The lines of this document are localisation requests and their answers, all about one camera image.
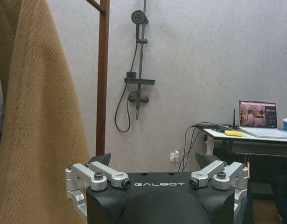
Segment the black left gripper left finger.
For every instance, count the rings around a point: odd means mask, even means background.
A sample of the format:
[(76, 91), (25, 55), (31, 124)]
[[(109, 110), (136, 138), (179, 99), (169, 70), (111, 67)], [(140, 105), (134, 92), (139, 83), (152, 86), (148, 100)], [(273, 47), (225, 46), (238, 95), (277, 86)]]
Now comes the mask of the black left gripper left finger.
[(125, 172), (117, 171), (102, 161), (108, 161), (110, 154), (93, 157), (85, 165), (76, 163), (65, 169), (66, 196), (73, 202), (73, 207), (80, 217), (87, 217), (87, 205), (84, 192), (81, 189), (90, 188), (100, 192), (112, 187), (127, 189), (131, 186), (131, 180)]

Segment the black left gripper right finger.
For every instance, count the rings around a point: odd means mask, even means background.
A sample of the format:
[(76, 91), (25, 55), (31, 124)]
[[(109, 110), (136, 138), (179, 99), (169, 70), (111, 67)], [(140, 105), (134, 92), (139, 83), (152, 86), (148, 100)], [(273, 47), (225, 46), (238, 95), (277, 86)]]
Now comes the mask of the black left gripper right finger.
[(208, 186), (209, 181), (215, 189), (226, 191), (234, 188), (234, 215), (242, 216), (247, 207), (248, 167), (241, 162), (228, 165), (213, 155), (197, 154), (198, 162), (212, 161), (201, 170), (190, 174), (189, 186), (197, 189)]

